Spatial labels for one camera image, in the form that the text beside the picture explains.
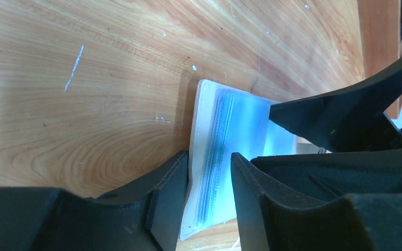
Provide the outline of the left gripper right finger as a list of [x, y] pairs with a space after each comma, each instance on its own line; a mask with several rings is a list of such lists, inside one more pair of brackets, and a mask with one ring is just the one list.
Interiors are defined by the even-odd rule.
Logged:
[[402, 149], [231, 156], [243, 250], [402, 250]]

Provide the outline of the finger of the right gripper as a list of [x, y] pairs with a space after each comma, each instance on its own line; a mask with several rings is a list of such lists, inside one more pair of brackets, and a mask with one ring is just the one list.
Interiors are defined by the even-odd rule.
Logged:
[[357, 84], [273, 105], [270, 120], [331, 152], [402, 148], [386, 109], [402, 94], [402, 58]]

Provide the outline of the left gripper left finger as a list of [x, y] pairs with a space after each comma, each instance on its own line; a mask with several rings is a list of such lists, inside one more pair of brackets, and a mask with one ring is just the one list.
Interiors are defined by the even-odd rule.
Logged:
[[0, 250], [175, 250], [188, 152], [97, 198], [0, 187]]

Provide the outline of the beige card holder wallet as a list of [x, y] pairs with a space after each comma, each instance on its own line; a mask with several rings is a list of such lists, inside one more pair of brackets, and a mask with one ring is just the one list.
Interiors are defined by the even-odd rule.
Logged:
[[189, 144], [189, 188], [180, 239], [237, 216], [231, 155], [296, 153], [297, 137], [269, 119], [274, 101], [207, 79], [197, 84]]

